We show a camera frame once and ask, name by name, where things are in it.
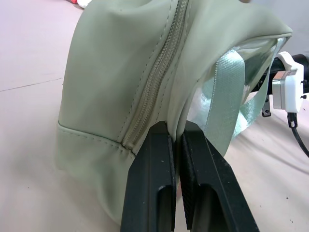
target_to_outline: mint green strap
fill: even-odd
[[[245,81],[245,62],[231,49],[216,63],[209,113],[204,128],[207,139],[224,155],[231,141]]]
[[[285,38],[278,39],[269,67],[271,67],[277,53],[282,48],[285,41]],[[261,113],[267,95],[269,74],[270,68],[268,69],[265,81],[257,94],[251,100],[249,100],[247,103],[243,104],[240,107],[239,115],[235,125],[235,130],[233,133],[233,138],[242,131],[244,131],[247,127],[249,127],[255,121],[256,117]]]

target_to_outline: black cable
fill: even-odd
[[[304,151],[304,153],[305,153],[305,154],[308,156],[308,158],[309,158],[309,151],[308,151],[308,149],[306,148],[306,146],[304,145],[303,141],[301,140],[301,138],[300,138],[300,136],[299,136],[299,134],[298,134],[298,132],[297,132],[296,127],[292,127],[291,129],[292,129],[293,135],[294,135],[294,137],[296,138],[296,140],[297,140],[297,142],[298,142],[300,148]]]
[[[308,156],[309,158],[309,151],[304,145],[303,141],[301,140],[298,131],[297,131],[297,114],[296,113],[288,113],[288,123],[289,123],[289,128],[292,129],[293,135],[296,138],[300,148],[303,150],[303,152]]]

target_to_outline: zipper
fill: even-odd
[[[122,145],[127,149],[133,149],[148,127],[161,83],[179,47],[188,2],[189,0],[179,0],[177,3],[167,39],[149,73],[139,105],[123,139]]]

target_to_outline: faux leather fabric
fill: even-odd
[[[59,114],[59,167],[93,185],[121,221],[128,169],[157,121],[174,140],[198,85],[228,50],[259,38],[291,36],[268,10],[238,0],[190,0],[180,45],[163,78],[150,123],[132,151],[123,137],[171,28],[177,0],[92,0],[76,27]]]

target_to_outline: backpack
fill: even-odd
[[[74,32],[57,126],[60,169],[121,222],[128,170],[148,129],[174,141],[188,118],[224,155],[260,113],[291,29],[238,0],[93,0]]]

